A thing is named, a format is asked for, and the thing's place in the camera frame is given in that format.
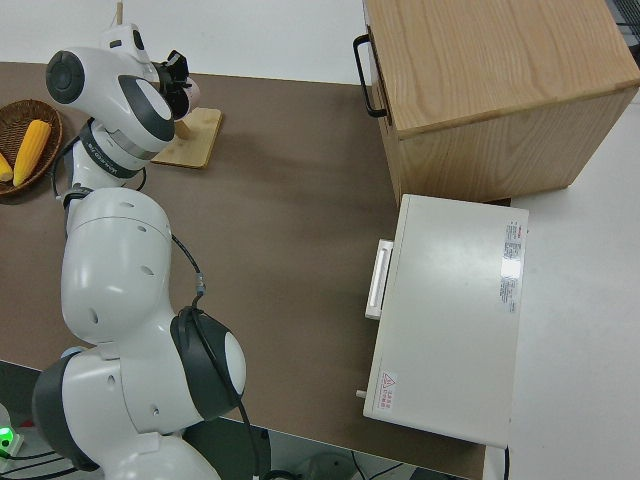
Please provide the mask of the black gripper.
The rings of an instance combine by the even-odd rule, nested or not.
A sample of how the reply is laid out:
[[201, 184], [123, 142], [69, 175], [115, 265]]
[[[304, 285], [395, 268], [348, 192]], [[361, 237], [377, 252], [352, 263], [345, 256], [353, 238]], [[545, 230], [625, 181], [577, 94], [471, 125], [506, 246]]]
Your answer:
[[183, 89], [189, 74], [187, 58], [172, 50], [166, 61], [157, 64], [157, 72], [162, 97], [174, 108], [175, 115], [187, 115], [192, 110], [191, 90]]

